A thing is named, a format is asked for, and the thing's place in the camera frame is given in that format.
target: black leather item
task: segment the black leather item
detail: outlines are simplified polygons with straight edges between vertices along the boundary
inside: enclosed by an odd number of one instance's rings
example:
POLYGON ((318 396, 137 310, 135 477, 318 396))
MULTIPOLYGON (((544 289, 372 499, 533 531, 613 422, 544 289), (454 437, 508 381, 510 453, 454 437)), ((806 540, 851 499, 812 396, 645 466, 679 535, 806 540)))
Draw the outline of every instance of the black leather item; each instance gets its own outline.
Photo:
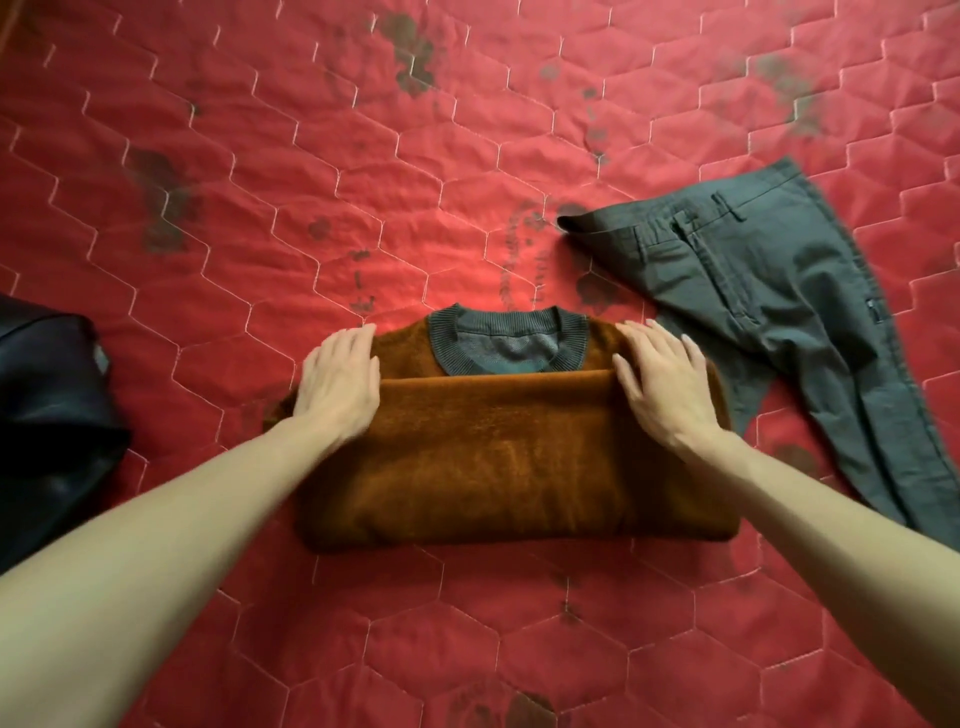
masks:
POLYGON ((0 295, 0 573, 77 524, 130 444, 93 325, 0 295))

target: ribbed neckline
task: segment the ribbed neckline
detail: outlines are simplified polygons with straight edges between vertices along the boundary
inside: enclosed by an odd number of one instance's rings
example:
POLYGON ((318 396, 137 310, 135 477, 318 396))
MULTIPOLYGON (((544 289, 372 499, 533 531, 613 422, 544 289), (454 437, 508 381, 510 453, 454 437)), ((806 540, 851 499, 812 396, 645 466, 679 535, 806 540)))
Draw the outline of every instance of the ribbed neckline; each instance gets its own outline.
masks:
POLYGON ((459 303, 427 316, 430 346, 441 368, 450 376, 494 374, 467 356, 460 347, 458 331, 487 336, 557 334, 557 353, 541 372, 576 372, 587 354, 588 322, 583 314, 559 306, 539 311, 496 313, 465 308, 459 303), (463 319, 470 315, 470 326, 463 319))

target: gray pants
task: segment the gray pants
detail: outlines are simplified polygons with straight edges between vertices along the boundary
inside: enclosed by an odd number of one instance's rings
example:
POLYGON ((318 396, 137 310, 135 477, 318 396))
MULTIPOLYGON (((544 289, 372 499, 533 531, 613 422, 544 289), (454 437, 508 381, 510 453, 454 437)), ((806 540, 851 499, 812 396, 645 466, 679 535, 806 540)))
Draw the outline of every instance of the gray pants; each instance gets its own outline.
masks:
POLYGON ((726 380, 742 434, 777 374, 878 512, 960 550, 960 476, 850 234, 789 159, 558 219, 726 380))

